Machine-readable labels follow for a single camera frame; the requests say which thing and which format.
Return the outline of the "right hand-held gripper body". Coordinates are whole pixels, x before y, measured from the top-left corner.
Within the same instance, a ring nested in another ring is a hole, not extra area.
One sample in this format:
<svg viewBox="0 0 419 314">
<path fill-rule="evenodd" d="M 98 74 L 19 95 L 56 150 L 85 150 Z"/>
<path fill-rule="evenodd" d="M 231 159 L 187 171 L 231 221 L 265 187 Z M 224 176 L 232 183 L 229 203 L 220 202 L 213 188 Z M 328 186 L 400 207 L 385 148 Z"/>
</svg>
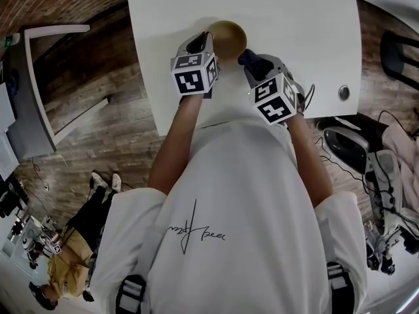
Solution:
<svg viewBox="0 0 419 314">
<path fill-rule="evenodd" d="M 269 126 L 296 115 L 298 94 L 297 83 L 284 73 L 260 82 L 248 93 L 252 107 Z"/>
</svg>

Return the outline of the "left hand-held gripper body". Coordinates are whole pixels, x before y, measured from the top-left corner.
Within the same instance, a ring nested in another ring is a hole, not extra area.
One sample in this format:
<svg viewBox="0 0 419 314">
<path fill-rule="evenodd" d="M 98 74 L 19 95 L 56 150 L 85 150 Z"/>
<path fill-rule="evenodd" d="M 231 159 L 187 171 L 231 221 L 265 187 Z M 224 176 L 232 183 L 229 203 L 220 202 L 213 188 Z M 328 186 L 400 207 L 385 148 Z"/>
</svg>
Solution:
<svg viewBox="0 0 419 314">
<path fill-rule="evenodd" d="M 216 55 L 204 52 L 177 56 L 171 74 L 180 96 L 207 94 L 218 78 Z"/>
</svg>

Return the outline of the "brown wooden bowl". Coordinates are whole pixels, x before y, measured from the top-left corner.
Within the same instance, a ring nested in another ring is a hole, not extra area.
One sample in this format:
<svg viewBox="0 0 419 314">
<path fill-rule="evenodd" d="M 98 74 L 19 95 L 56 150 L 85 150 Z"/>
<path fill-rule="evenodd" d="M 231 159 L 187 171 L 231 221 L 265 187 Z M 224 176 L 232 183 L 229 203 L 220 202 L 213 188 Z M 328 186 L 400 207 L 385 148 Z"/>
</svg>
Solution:
<svg viewBox="0 0 419 314">
<path fill-rule="evenodd" d="M 222 61 L 237 60 L 246 49 L 246 33 L 235 22 L 220 20 L 212 23 L 207 31 L 212 34 L 215 55 Z"/>
</svg>

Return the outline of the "dark blue cloth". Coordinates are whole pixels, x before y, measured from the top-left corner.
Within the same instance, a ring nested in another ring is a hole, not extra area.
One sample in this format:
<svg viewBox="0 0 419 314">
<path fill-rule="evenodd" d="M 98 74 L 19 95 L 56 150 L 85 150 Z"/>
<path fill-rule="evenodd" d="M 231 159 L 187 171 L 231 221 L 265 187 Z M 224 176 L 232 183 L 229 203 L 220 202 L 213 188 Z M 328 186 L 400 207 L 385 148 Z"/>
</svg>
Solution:
<svg viewBox="0 0 419 314">
<path fill-rule="evenodd" d="M 256 82 L 263 81 L 274 69 L 274 64 L 271 61 L 256 55 L 250 49 L 245 49 L 238 57 L 238 64 L 244 67 L 246 77 Z"/>
</svg>

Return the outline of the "person's right forearm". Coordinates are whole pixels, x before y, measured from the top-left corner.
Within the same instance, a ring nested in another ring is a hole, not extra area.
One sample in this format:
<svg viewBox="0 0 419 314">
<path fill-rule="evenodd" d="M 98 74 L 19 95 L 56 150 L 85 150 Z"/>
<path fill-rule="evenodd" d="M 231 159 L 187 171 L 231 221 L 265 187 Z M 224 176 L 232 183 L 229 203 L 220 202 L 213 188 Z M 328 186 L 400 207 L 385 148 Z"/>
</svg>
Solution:
<svg viewBox="0 0 419 314">
<path fill-rule="evenodd" d="M 333 185 L 321 160 L 317 146 L 304 116 L 297 113 L 286 120 L 289 130 L 299 175 L 304 183 L 313 208 L 333 195 Z"/>
</svg>

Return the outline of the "person's left forearm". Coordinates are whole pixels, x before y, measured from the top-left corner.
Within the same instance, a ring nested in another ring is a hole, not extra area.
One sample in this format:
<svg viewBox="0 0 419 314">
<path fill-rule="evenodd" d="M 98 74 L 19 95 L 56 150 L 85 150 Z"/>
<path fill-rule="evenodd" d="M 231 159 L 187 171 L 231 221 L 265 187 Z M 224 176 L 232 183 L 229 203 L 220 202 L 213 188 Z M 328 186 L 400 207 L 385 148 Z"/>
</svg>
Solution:
<svg viewBox="0 0 419 314">
<path fill-rule="evenodd" d="M 189 162 L 192 137 L 204 96 L 181 101 L 149 174 L 148 187 L 168 195 Z"/>
</svg>

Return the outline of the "white table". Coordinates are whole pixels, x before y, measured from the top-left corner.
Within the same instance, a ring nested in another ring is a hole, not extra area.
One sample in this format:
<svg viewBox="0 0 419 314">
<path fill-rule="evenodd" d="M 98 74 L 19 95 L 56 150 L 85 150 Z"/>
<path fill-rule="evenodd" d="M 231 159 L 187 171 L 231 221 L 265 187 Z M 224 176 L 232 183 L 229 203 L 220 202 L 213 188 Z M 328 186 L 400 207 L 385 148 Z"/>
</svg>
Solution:
<svg viewBox="0 0 419 314">
<path fill-rule="evenodd" d="M 166 135 L 179 105 L 170 60 L 214 22 L 237 23 L 247 47 L 284 62 L 305 89 L 315 86 L 306 117 L 355 114 L 361 82 L 356 0 L 128 0 L 141 74 L 155 125 Z M 350 97 L 338 98 L 347 85 Z"/>
</svg>

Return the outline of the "grey mesh office chair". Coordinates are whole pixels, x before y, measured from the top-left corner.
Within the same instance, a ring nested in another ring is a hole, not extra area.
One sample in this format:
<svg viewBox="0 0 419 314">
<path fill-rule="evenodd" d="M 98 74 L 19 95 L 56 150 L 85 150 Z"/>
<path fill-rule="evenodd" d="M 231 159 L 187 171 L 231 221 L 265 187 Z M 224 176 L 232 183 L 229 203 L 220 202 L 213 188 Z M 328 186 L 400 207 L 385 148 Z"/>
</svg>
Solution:
<svg viewBox="0 0 419 314">
<path fill-rule="evenodd" d="M 407 207 L 396 154 L 388 149 L 374 151 L 368 140 L 350 128 L 331 126 L 323 136 L 334 156 L 363 177 L 378 237 L 389 241 L 398 234 L 406 251 L 419 253 L 419 215 Z"/>
</svg>

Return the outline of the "round table black legs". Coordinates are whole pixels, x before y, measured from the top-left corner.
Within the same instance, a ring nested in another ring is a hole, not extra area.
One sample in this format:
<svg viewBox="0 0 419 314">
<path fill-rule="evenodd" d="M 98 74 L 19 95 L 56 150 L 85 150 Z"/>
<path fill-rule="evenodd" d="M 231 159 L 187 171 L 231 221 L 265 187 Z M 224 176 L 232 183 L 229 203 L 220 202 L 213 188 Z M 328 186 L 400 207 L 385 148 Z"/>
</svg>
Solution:
<svg viewBox="0 0 419 314">
<path fill-rule="evenodd" d="M 385 31 L 380 41 L 380 61 L 385 74 L 392 80 L 398 80 L 419 91 L 419 82 L 403 74 L 404 66 L 419 69 L 419 61 L 404 54 L 403 45 L 419 48 L 419 41 Z"/>
</svg>

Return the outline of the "person's white shirt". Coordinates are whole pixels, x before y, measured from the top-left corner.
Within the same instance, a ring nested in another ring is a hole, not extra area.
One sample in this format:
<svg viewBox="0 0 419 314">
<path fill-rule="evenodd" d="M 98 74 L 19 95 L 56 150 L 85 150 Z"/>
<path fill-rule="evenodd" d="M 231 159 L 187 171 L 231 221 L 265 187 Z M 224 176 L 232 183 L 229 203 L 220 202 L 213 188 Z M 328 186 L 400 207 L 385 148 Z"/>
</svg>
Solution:
<svg viewBox="0 0 419 314">
<path fill-rule="evenodd" d="M 356 195 L 313 208 L 281 125 L 198 130 L 168 195 L 113 197 L 90 284 L 101 314 L 116 314 L 133 274 L 150 314 L 356 314 L 367 292 Z"/>
</svg>

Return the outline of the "grey desk white legs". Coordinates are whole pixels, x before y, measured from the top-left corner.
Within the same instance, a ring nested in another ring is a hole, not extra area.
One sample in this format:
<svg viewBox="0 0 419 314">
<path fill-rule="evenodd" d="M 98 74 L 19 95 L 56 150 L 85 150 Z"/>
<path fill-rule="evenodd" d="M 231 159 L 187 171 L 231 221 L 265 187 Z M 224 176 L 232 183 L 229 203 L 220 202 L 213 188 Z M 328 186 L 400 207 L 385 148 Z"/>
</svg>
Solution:
<svg viewBox="0 0 419 314">
<path fill-rule="evenodd" d="M 7 132 L 14 153 L 19 160 L 56 152 L 58 144 L 72 131 L 87 123 L 100 109 L 108 105 L 107 98 L 83 111 L 58 132 L 54 132 L 41 100 L 30 48 L 30 40 L 67 33 L 86 33 L 86 24 L 45 26 L 20 32 L 17 44 L 7 49 L 3 59 L 5 76 L 18 75 L 17 90 L 11 94 L 16 121 Z"/>
</svg>

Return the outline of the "white flat box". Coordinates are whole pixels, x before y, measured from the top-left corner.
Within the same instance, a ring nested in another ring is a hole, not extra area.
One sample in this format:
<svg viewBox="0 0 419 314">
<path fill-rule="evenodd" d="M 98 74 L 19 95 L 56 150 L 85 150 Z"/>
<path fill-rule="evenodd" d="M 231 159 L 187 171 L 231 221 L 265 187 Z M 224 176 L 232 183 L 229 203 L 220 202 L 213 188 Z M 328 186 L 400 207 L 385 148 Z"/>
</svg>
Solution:
<svg viewBox="0 0 419 314">
<path fill-rule="evenodd" d="M 5 132 L 0 133 L 0 178 L 6 181 L 18 167 L 19 162 Z"/>
</svg>

